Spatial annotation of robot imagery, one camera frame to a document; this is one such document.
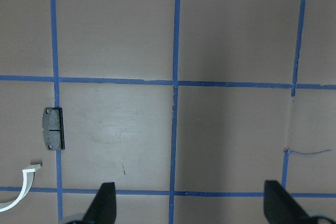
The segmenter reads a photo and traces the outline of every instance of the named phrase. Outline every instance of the white plastic handle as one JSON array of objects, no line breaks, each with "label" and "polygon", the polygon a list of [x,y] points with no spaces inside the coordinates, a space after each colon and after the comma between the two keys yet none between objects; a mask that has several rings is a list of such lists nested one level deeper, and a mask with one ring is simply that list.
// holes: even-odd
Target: white plastic handle
[{"label": "white plastic handle", "polygon": [[21,189],[19,196],[15,200],[12,200],[10,202],[0,203],[0,212],[11,209],[27,195],[27,193],[29,192],[33,184],[34,172],[36,172],[40,168],[41,168],[41,165],[29,165],[22,170],[23,184],[22,184],[22,189]]}]

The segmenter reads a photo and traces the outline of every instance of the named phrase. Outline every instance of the white hook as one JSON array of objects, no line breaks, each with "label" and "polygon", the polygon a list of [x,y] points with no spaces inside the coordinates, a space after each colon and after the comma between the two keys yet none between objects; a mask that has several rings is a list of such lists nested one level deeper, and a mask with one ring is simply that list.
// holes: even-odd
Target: white hook
[{"label": "white hook", "polygon": [[21,189],[19,196],[15,200],[12,200],[10,202],[0,203],[0,212],[11,209],[27,195],[27,193],[29,192],[33,184],[34,172],[36,172],[40,168],[41,168],[41,165],[29,165],[22,170],[23,184],[22,184],[22,189]]}]

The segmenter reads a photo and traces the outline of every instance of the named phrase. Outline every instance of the vertical blue tape strip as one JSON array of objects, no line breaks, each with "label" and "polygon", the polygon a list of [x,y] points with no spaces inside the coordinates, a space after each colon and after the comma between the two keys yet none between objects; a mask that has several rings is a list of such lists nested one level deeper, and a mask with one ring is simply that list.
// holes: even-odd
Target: vertical blue tape strip
[{"label": "vertical blue tape strip", "polygon": [[[52,67],[54,71],[54,94],[55,107],[59,107],[59,75],[58,75],[58,52],[57,52],[57,23],[56,23],[56,0],[50,0],[51,13],[51,43],[53,47]],[[56,172],[57,172],[57,207],[58,220],[63,218],[63,200],[62,200],[62,168],[61,151],[56,151]]]},{"label": "vertical blue tape strip", "polygon": [[283,188],[286,188],[287,185],[287,171],[288,171],[288,161],[289,161],[289,155],[290,151],[284,152],[284,159],[283,159],[283,165],[282,165],[282,177],[281,177],[281,185]]},{"label": "vertical blue tape strip", "polygon": [[293,68],[292,91],[291,91],[291,96],[292,97],[295,96],[296,84],[298,82],[299,58],[300,58],[300,50],[301,50],[301,39],[302,39],[302,30],[303,30],[303,21],[304,21],[305,9],[306,9],[306,0],[301,0],[298,33],[297,33],[296,49],[295,49],[294,68]]},{"label": "vertical blue tape strip", "polygon": [[169,224],[174,223],[174,197],[175,197],[175,165],[176,165],[176,133],[177,133],[177,103],[179,99],[179,53],[178,43],[180,36],[180,6],[181,0],[175,0],[174,14],[174,44],[173,44],[173,116],[172,116],[172,146],[170,167],[170,195],[169,195]]}]

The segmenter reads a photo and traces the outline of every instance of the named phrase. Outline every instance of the blue tape grid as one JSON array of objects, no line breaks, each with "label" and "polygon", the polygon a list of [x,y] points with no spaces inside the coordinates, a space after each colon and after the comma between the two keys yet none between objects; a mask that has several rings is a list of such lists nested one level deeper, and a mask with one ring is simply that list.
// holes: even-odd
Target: blue tape grid
[{"label": "blue tape grid", "polygon": [[[60,77],[58,72],[58,52],[57,52],[57,23],[56,23],[56,0],[50,0],[51,11],[51,39],[52,39],[52,60],[53,60],[53,76],[6,76],[0,75],[0,80],[6,81],[40,81],[53,82],[55,92],[55,107],[59,104],[59,83],[114,83],[114,84],[138,84],[138,85],[167,85],[173,86],[173,119],[172,119],[172,147],[171,147],[171,175],[169,191],[154,190],[117,190],[119,195],[166,195],[169,196],[169,223],[173,224],[174,219],[174,196],[194,196],[194,197],[263,197],[261,192],[249,193],[210,193],[199,191],[175,191],[175,158],[176,158],[176,130],[177,130],[177,107],[178,107],[178,88],[179,86],[198,86],[198,87],[231,87],[231,88],[271,88],[271,89],[291,89],[291,96],[294,97],[296,89],[321,89],[336,90],[336,85],[319,85],[308,83],[297,83],[299,57],[301,50],[301,36],[304,23],[304,12],[306,0],[300,2],[300,13],[298,21],[297,43],[295,60],[293,67],[292,84],[288,83],[263,83],[263,82],[214,82],[214,81],[179,81],[178,80],[178,43],[179,43],[179,25],[180,25],[180,4],[181,0],[175,0],[174,15],[174,43],[173,43],[173,80],[141,80],[141,79],[112,79],[112,78],[74,78]],[[289,152],[284,152],[283,168],[281,184],[285,188],[287,183],[287,171],[289,162]],[[61,174],[61,152],[56,152],[57,164],[57,188],[40,188],[33,187],[31,191],[39,193],[57,193],[58,201],[58,218],[63,217],[62,194],[96,194],[97,189],[70,189],[62,187]],[[0,187],[0,191],[20,191],[20,187]],[[312,193],[293,193],[293,197],[301,198],[336,198],[336,194],[312,194]]]}]

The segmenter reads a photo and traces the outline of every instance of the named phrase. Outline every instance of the metal object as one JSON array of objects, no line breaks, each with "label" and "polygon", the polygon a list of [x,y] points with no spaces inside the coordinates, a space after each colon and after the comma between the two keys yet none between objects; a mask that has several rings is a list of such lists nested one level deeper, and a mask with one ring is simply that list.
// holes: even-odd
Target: metal object
[{"label": "metal object", "polygon": [[82,220],[67,220],[66,224],[114,224],[117,216],[114,183],[103,183]]},{"label": "metal object", "polygon": [[0,212],[11,209],[27,195],[27,193],[29,192],[33,184],[34,172],[36,172],[40,168],[41,168],[41,165],[29,165],[22,170],[23,184],[22,184],[22,189],[21,189],[19,196],[15,200],[12,200],[10,202],[0,203]]},{"label": "metal object", "polygon": [[310,217],[275,180],[265,181],[264,214],[270,224],[336,224],[326,217]]},{"label": "metal object", "polygon": [[45,108],[43,112],[43,136],[49,151],[64,150],[62,108]]}]

